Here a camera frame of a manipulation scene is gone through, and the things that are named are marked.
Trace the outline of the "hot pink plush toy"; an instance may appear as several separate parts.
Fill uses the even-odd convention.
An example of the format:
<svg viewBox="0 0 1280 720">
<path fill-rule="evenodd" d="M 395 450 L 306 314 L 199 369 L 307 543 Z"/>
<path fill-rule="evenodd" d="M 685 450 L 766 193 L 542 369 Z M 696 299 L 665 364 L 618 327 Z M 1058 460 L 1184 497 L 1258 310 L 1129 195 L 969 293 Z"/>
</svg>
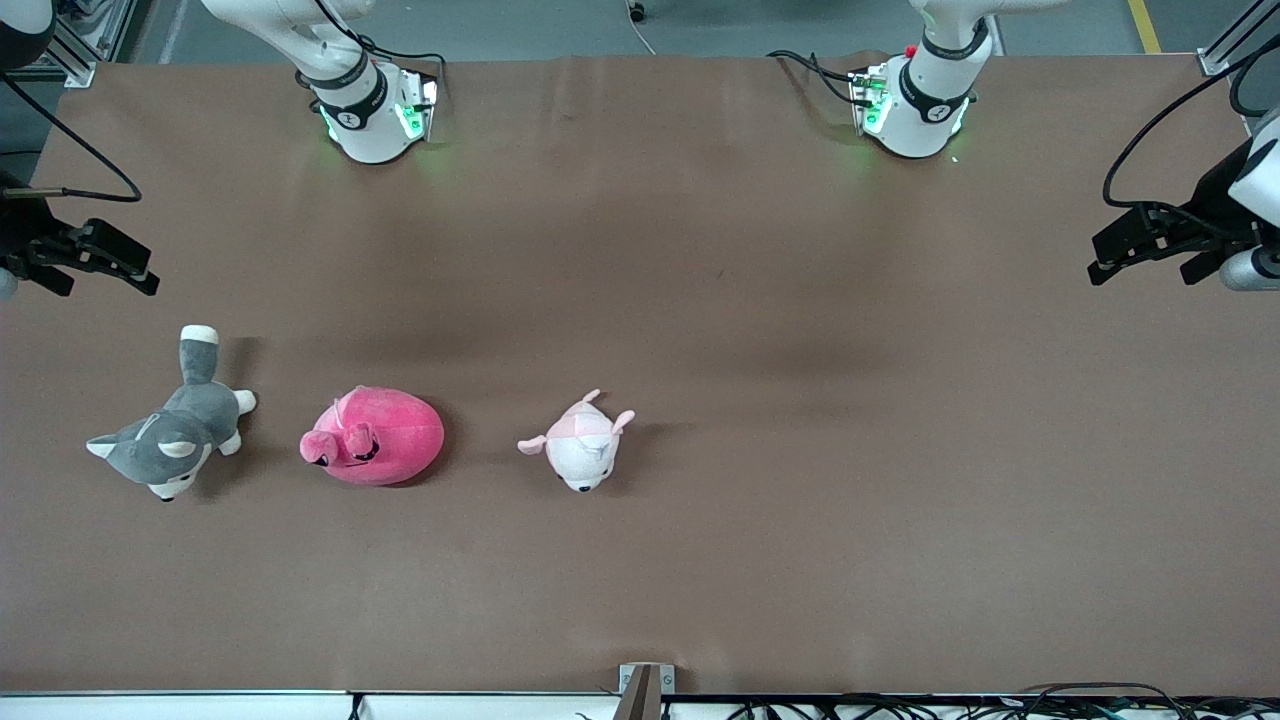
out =
<svg viewBox="0 0 1280 720">
<path fill-rule="evenodd" d="M 445 428 L 424 400 L 399 389 L 358 386 L 335 398 L 300 439 L 300 455 L 344 483 L 398 486 L 440 455 Z"/>
</svg>

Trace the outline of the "brown table cover sheet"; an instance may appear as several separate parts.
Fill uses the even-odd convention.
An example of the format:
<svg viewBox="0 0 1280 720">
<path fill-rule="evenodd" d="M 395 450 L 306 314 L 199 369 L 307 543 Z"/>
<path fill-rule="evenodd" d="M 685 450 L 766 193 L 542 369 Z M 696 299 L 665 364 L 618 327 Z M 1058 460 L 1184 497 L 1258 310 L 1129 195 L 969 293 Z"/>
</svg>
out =
<svg viewBox="0 0 1280 720">
<path fill-rule="evenodd" d="M 361 167 L 282 65 L 100 70 L 59 117 L 143 200 L 54 209 L 163 283 L 0 310 L 0 691 L 1280 694 L 1280 293 L 1085 273 L 1199 77 L 1000 58 L 904 161 L 778 61 L 456 63 Z M 192 324 L 259 404 L 163 502 L 84 443 Z M 440 414 L 425 471 L 301 457 L 358 386 Z M 579 493 L 517 442 L 596 388 L 636 416 Z"/>
</svg>

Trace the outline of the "grey white husky plush toy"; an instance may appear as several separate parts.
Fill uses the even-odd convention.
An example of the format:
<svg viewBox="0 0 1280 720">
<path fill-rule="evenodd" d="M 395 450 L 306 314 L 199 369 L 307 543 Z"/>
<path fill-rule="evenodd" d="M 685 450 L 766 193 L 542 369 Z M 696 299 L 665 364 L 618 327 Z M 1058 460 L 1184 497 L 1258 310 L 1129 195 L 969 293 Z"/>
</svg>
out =
<svg viewBox="0 0 1280 720">
<path fill-rule="evenodd" d="M 163 502 L 183 495 L 211 456 L 241 450 L 241 418 L 259 404 L 255 392 L 215 379 L 219 352 L 220 337 L 212 327 L 184 325 L 180 386 L 161 407 L 114 433 L 88 439 L 84 447 Z"/>
</svg>

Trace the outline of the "white table edge rail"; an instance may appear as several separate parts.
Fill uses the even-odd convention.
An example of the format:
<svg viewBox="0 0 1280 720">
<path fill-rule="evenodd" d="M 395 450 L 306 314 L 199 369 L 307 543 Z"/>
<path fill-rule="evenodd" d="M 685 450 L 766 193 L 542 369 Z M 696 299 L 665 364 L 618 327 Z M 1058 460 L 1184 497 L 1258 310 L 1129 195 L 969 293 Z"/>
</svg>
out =
<svg viewBox="0 0 1280 720">
<path fill-rule="evenodd" d="M 612 720 L 608 694 L 0 694 L 0 720 Z"/>
</svg>

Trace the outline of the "aluminium frame post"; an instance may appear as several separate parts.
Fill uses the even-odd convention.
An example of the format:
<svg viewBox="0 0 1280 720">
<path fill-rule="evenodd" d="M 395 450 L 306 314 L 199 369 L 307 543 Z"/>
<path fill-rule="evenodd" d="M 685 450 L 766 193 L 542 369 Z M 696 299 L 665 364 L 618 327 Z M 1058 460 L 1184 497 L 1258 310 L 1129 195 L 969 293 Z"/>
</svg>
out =
<svg viewBox="0 0 1280 720">
<path fill-rule="evenodd" d="M 99 51 L 59 15 L 54 17 L 45 56 L 65 76 L 65 88 L 88 88 L 97 64 L 102 61 Z"/>
<path fill-rule="evenodd" d="M 1228 23 L 1196 54 L 1206 76 L 1216 76 L 1243 60 L 1280 32 L 1280 0 L 1248 0 Z"/>
</svg>

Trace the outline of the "pale pink white plush toy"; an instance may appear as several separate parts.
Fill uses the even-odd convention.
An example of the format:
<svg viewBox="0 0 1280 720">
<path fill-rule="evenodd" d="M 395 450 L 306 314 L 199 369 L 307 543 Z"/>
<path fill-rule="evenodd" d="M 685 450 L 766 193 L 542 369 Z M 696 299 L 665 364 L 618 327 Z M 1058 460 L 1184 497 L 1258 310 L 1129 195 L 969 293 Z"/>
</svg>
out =
<svg viewBox="0 0 1280 720">
<path fill-rule="evenodd" d="M 611 475 L 625 428 L 636 416 L 634 410 L 608 416 L 594 404 L 600 395 L 591 389 L 544 433 L 517 442 L 521 454 L 545 455 L 556 477 L 579 493 L 594 491 Z"/>
</svg>

